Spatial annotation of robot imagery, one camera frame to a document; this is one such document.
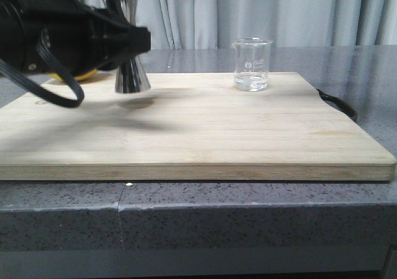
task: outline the granite countertop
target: granite countertop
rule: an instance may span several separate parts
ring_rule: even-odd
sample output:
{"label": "granite countertop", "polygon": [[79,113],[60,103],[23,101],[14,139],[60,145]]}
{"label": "granite countertop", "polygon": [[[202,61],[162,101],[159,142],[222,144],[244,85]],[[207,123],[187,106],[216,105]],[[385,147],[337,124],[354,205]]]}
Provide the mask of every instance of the granite countertop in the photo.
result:
{"label": "granite countertop", "polygon": [[[270,70],[296,71],[350,103],[357,123],[397,156],[396,58],[397,46],[274,48]],[[149,73],[234,69],[233,50],[141,59]],[[22,93],[3,86],[0,105]],[[389,246],[397,182],[0,182],[0,223],[0,252]]]}

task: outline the robotic arm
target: robotic arm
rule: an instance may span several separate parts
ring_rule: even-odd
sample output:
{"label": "robotic arm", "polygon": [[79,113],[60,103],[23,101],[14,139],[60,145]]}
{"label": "robotic arm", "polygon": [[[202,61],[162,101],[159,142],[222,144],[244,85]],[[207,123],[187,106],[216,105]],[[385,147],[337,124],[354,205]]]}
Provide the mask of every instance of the robotic arm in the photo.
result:
{"label": "robotic arm", "polygon": [[[114,11],[78,0],[0,0],[0,74],[64,107],[84,98],[72,76],[95,68],[113,70],[150,50],[150,33]],[[76,94],[66,99],[25,74],[57,73]]]}

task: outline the yellow part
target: yellow part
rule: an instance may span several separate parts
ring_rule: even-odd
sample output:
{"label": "yellow part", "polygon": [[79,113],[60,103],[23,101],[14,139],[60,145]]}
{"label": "yellow part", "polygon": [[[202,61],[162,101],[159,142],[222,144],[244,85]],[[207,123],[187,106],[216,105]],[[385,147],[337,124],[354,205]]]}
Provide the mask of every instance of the yellow part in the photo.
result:
{"label": "yellow part", "polygon": [[[82,74],[81,76],[75,76],[74,78],[77,79],[78,81],[83,81],[83,80],[89,78],[90,76],[93,76],[95,73],[97,73],[97,69],[93,69],[86,74]],[[50,73],[49,76],[54,79],[61,80],[60,76],[57,75],[56,73]]]}

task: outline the water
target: water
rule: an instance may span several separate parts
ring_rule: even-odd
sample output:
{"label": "water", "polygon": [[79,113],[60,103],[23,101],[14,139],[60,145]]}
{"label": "water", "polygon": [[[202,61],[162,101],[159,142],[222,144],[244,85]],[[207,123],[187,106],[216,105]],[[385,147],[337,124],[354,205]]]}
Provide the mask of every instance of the water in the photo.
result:
{"label": "water", "polygon": [[267,87],[267,75],[264,73],[236,73],[234,86],[244,91],[261,91]]}

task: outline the bamboo cutting board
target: bamboo cutting board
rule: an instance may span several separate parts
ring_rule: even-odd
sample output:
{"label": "bamboo cutting board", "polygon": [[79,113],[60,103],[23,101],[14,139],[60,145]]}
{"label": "bamboo cutting board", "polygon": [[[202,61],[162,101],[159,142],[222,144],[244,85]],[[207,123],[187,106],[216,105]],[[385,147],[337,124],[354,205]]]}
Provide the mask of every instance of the bamboo cutting board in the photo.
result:
{"label": "bamboo cutting board", "polygon": [[[396,159],[297,73],[261,92],[233,74],[149,74],[152,89],[83,84],[80,108],[26,94],[0,109],[2,180],[380,180]],[[57,81],[45,87],[72,97]]]}

